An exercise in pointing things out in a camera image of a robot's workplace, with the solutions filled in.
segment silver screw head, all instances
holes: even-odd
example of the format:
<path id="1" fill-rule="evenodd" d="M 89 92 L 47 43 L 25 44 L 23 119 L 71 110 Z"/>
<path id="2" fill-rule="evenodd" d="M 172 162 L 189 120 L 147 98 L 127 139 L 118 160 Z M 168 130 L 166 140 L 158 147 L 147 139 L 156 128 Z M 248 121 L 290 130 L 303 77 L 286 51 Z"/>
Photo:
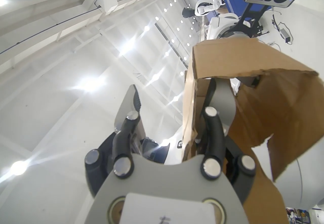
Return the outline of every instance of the silver screw head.
<path id="1" fill-rule="evenodd" d="M 119 158 L 114 164 L 114 173 L 116 176 L 125 176 L 131 170 L 131 160 L 128 157 Z"/>
<path id="2" fill-rule="evenodd" d="M 254 170 L 255 169 L 255 161 L 251 156 L 244 155 L 242 157 L 242 165 L 248 169 L 248 170 Z"/>
<path id="3" fill-rule="evenodd" d="M 135 120 L 138 117 L 139 117 L 139 113 L 137 111 L 130 111 L 126 116 L 128 120 Z"/>
<path id="4" fill-rule="evenodd" d="M 94 164 L 99 158 L 99 151 L 97 149 L 91 150 L 87 153 L 86 157 L 84 158 L 84 162 L 88 165 Z"/>
<path id="5" fill-rule="evenodd" d="M 204 171 L 211 178 L 217 178 L 222 172 L 219 162 L 213 158 L 208 158 L 204 162 Z"/>
<path id="6" fill-rule="evenodd" d="M 205 113 L 208 116 L 214 117 L 217 115 L 217 110 L 214 107 L 208 106 L 205 108 Z"/>

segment white label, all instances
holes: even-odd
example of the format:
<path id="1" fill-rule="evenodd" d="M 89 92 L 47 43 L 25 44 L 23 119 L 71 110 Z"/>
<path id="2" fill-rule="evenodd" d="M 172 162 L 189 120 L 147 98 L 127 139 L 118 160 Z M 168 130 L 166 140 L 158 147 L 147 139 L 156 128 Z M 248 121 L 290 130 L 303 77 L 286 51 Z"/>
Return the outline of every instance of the white label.
<path id="1" fill-rule="evenodd" d="M 120 224 L 216 224 L 212 205 L 142 194 L 126 195 Z"/>

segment cardboard box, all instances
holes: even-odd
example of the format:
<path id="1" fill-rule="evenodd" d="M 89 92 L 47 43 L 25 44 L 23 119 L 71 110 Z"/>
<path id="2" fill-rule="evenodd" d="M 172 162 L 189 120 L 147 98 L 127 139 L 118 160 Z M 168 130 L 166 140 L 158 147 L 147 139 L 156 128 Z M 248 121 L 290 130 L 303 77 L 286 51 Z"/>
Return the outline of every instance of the cardboard box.
<path id="1" fill-rule="evenodd" d="M 250 38 L 206 40 L 193 47 L 183 97 L 183 161 L 195 155 L 196 121 L 208 77 L 261 75 L 256 88 L 241 85 L 230 136 L 256 162 L 256 177 L 244 210 L 251 224 L 288 223 L 282 197 L 251 150 L 271 134 L 273 179 L 324 135 L 324 88 L 318 73 Z"/>

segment person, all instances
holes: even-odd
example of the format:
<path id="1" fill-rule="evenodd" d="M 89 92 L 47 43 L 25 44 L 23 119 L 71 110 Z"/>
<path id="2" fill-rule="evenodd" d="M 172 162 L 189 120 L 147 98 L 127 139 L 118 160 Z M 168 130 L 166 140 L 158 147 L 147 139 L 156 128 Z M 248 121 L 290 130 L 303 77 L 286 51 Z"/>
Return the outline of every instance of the person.
<path id="1" fill-rule="evenodd" d="M 195 10 L 191 8 L 183 8 L 183 18 L 191 18 L 195 16 Z"/>

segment gray gripper base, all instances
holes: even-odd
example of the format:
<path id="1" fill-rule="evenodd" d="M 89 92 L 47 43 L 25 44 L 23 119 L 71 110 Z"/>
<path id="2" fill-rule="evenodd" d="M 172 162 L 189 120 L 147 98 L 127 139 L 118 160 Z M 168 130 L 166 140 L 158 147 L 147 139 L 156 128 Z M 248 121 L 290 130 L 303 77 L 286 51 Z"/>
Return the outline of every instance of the gray gripper base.
<path id="1" fill-rule="evenodd" d="M 133 154 L 134 172 L 128 179 L 109 174 L 89 211 L 85 224 L 107 224 L 107 212 L 112 201 L 128 193 L 202 201 L 214 198 L 226 212 L 226 224 L 247 224 L 244 209 L 226 176 L 215 181 L 206 180 L 200 172 L 203 155 L 177 165 L 163 165 Z M 149 208 L 143 208 L 143 214 Z"/>

